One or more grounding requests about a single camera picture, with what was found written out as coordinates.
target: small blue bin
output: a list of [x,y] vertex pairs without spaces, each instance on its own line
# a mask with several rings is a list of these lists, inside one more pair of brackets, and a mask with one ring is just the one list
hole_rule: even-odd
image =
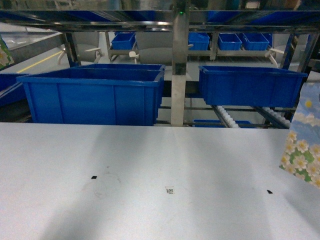
[[[195,119],[193,120],[195,123],[213,123],[213,124],[219,124],[221,123],[220,120],[211,120],[211,119]],[[236,124],[251,124],[250,121],[235,121]],[[194,125],[196,128],[225,128],[223,125],[201,125],[201,124],[195,124]],[[253,129],[254,127],[252,126],[245,126],[241,127],[245,129]]]
[[205,51],[208,50],[209,45],[209,36],[206,33],[203,32],[190,32],[189,33],[189,39],[188,44],[193,44],[192,47],[189,48],[189,50],[195,51]]
[[268,40],[269,42],[269,46],[272,48],[272,44],[273,44],[273,34],[272,33],[263,33],[263,36]]
[[220,33],[218,39],[218,46],[223,51],[237,51],[240,50],[242,41],[234,33]]
[[26,98],[25,89],[22,83],[17,82],[16,80],[16,77],[20,76],[24,76],[24,74],[0,74],[0,107]]
[[164,71],[69,68],[17,80],[34,123],[152,126]]
[[264,51],[269,45],[269,41],[262,33],[240,33],[238,36],[245,50]]
[[111,41],[115,50],[131,50],[135,44],[135,33],[118,33]]
[[292,108],[306,73],[268,67],[199,66],[208,105]]

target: yellow flower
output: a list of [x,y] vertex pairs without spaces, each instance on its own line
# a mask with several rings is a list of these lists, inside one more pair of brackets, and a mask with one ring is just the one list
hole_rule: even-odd
[[8,55],[0,48],[0,65],[6,66],[8,63]]
[[296,144],[296,148],[298,149],[298,151],[300,151],[301,153],[304,153],[305,151],[308,150],[308,143],[306,140],[300,140],[297,142]]
[[297,140],[297,133],[291,130],[288,134],[287,139],[292,139],[294,141]]
[[316,176],[312,176],[311,177],[311,182],[310,182],[313,186],[316,186],[318,188],[320,188],[320,175],[316,175]]
[[287,145],[285,146],[285,152],[287,154],[292,154],[294,153],[296,150],[296,145],[294,145],[293,143],[287,143]]
[[305,158],[305,156],[300,155],[300,156],[296,156],[293,159],[293,167],[295,169],[298,169],[299,171],[302,171],[302,169],[305,169],[307,166],[307,160]]
[[310,153],[314,158],[320,157],[320,145],[314,144],[312,147],[310,147]]
[[283,166],[290,164],[290,156],[288,154],[283,154],[281,158],[281,163]]
[[317,162],[309,163],[305,170],[309,176],[316,176],[320,172],[320,165]]
[[298,178],[298,179],[302,179],[302,180],[305,180],[305,175],[303,174],[299,174],[299,173],[296,173],[295,176]]
[[295,174],[296,173],[296,169],[291,164],[288,164],[288,165],[284,166],[284,170],[286,170],[287,172],[289,172],[291,174]]

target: white table surface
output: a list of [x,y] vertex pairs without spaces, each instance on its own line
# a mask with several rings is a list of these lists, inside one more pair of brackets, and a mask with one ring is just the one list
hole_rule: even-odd
[[319,240],[287,133],[0,123],[0,239]]

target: flower pattern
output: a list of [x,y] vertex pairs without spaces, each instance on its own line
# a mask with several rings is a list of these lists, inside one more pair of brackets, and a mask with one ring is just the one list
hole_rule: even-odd
[[8,55],[0,48],[0,65],[6,66],[8,63]]
[[312,147],[310,147],[310,153],[314,158],[320,157],[320,145],[314,144]]
[[306,140],[300,140],[297,142],[296,144],[296,148],[298,149],[298,151],[300,151],[301,153],[304,153],[305,151],[308,150],[308,143]]
[[293,159],[293,167],[295,169],[298,169],[299,171],[302,171],[303,169],[305,169],[307,166],[307,163],[308,162],[304,155],[296,156]]
[[306,176],[303,175],[303,174],[296,173],[295,176],[296,176],[298,179],[301,179],[301,180],[305,180],[305,179],[306,179]]
[[283,154],[281,158],[281,163],[283,166],[290,164],[290,156],[288,154]]
[[284,167],[284,170],[286,170],[290,174],[295,174],[296,173],[296,169],[291,164],[286,165]]
[[320,165],[317,162],[309,163],[306,167],[306,172],[309,176],[316,176],[320,171]]
[[293,144],[293,143],[288,143],[286,146],[285,146],[285,152],[287,154],[292,154],[296,151],[296,145]]

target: metal bar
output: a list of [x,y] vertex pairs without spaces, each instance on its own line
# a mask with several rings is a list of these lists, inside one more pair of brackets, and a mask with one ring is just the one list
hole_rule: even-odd
[[190,3],[173,1],[171,125],[175,127],[182,127],[184,122]]
[[281,60],[280,68],[289,69],[292,57],[295,54],[296,46],[298,44],[299,36],[296,34],[290,34],[288,42],[285,47],[285,51]]
[[108,51],[108,58],[109,60],[111,60],[111,52],[110,52],[110,49],[111,49],[111,45],[110,45],[110,38],[109,38],[109,32],[106,31],[105,32],[105,41],[106,41],[106,49]]
[[62,44],[64,44],[63,34],[58,32],[50,36],[40,38],[29,44],[21,44],[19,46],[12,47],[10,48],[10,53],[14,63],[2,68],[1,70],[22,63],[23,61],[43,54],[51,49],[60,47]]
[[320,50],[320,34],[319,33],[311,34],[309,36],[309,40],[306,44],[306,47],[297,71],[301,73],[307,73],[309,75],[312,69],[312,66],[308,66],[309,61],[310,59],[317,58],[319,50]]
[[211,61],[216,60],[217,50],[218,50],[218,38],[219,38],[219,33],[214,32],[212,34],[211,49],[210,49],[210,60]]
[[217,106],[212,105],[213,111],[215,112],[216,116],[220,120],[220,122],[226,127],[226,128],[231,128],[231,124],[220,114],[220,112],[217,109]]
[[288,127],[282,123],[281,121],[279,121],[278,119],[276,119],[274,116],[272,116],[270,113],[268,113],[267,111],[265,111],[262,107],[260,106],[256,106],[254,108],[260,115],[262,115],[266,120],[270,121],[272,123],[273,126],[275,126],[278,129],[288,129]]
[[74,33],[64,33],[64,46],[65,52],[68,57],[70,67],[81,66],[81,61],[79,59],[79,51],[77,46],[77,41]]

